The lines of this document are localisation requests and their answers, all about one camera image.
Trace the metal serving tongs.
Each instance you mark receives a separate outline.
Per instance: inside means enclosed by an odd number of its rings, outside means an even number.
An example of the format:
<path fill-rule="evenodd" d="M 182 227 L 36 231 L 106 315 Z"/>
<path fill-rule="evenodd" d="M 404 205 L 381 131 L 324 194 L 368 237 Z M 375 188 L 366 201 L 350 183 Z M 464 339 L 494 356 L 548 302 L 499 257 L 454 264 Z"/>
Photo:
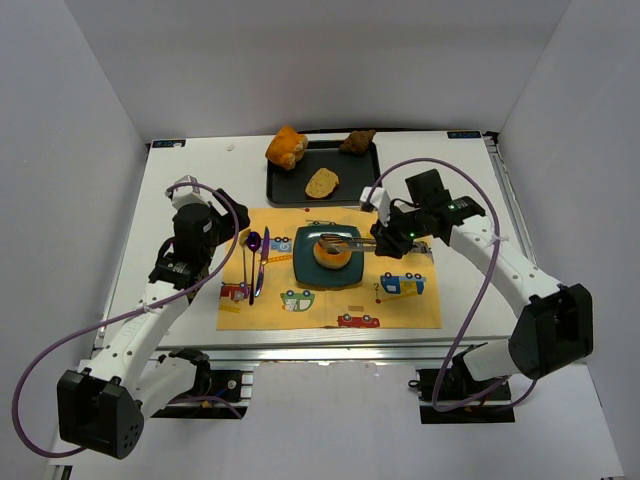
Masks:
<path fill-rule="evenodd" d="M 423 241 L 414 242 L 408 249 L 383 244 L 378 246 L 375 239 L 349 237 L 338 234 L 321 234 L 318 244 L 329 253 L 367 252 L 377 256 L 402 258 L 409 253 L 431 255 L 431 247 Z"/>

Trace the orange glazed donut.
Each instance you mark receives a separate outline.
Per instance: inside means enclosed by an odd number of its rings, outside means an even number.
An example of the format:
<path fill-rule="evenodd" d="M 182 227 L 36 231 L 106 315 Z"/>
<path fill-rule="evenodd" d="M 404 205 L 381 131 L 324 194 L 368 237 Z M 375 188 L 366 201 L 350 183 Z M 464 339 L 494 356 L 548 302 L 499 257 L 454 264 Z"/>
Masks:
<path fill-rule="evenodd" d="M 339 270 L 350 262 L 352 253 L 348 250 L 336 250 L 332 246 L 326 247 L 321 240 L 318 240 L 313 246 L 313 255 L 320 266 L 331 270 Z"/>

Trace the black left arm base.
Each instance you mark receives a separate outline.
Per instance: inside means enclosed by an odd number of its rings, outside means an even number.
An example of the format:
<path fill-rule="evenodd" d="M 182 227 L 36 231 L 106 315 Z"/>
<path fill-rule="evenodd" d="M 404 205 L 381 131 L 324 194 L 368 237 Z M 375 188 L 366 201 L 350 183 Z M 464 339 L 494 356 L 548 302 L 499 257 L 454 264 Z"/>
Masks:
<path fill-rule="evenodd" d="M 178 349 L 160 355 L 138 388 L 151 418 L 241 420 L 248 410 L 251 374 L 216 368 L 207 354 Z"/>

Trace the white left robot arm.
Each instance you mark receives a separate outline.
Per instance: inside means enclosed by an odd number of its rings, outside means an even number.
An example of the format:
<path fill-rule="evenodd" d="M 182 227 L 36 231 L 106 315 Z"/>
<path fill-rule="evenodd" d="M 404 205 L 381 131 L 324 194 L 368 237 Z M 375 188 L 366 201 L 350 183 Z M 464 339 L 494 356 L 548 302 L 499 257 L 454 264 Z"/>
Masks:
<path fill-rule="evenodd" d="M 215 274 L 216 249 L 236 245 L 250 225 L 248 210 L 223 189 L 202 198 L 188 177 L 167 195 L 176 213 L 173 234 L 159 249 L 136 313 L 83 367 L 57 383 L 59 435 L 78 447 L 123 459 L 141 438 L 145 422 L 181 397 L 204 397 L 211 388 L 209 358 L 178 348 L 146 368 L 174 322 Z"/>

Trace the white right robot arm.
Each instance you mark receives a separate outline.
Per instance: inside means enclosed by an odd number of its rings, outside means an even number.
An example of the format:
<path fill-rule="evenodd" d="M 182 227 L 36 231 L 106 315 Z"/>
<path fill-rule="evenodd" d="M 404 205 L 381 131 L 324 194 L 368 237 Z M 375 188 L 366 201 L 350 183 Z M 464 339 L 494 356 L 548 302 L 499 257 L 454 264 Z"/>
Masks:
<path fill-rule="evenodd" d="M 430 236 L 470 261 L 511 307 L 516 324 L 505 340 L 459 351 L 451 348 L 438 384 L 452 382 L 471 398 L 508 377 L 537 381 L 594 349 L 593 299 L 580 283 L 567 286 L 543 272 L 501 235 L 495 208 L 469 196 L 453 198 L 431 169 L 405 181 L 410 200 L 396 205 L 379 182 L 363 189 L 360 205 L 376 211 L 370 229 L 378 256 L 401 258 Z"/>

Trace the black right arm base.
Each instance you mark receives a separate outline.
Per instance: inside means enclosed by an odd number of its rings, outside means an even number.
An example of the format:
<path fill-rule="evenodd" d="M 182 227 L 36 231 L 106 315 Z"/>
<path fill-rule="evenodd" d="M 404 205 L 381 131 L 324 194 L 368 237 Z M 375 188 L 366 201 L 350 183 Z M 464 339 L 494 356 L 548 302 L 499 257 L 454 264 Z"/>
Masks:
<path fill-rule="evenodd" d="M 463 424 L 507 424 L 515 422 L 512 407 L 511 389 L 507 381 L 482 398 L 447 412 L 436 411 L 431 403 L 438 369 L 420 369 L 416 377 L 408 381 L 408 388 L 417 394 L 420 420 L 423 425 L 463 425 Z M 495 379 L 484 382 L 472 382 L 460 386 L 453 380 L 450 370 L 444 377 L 439 390 L 438 404 L 450 406 L 460 402 L 486 388 Z"/>

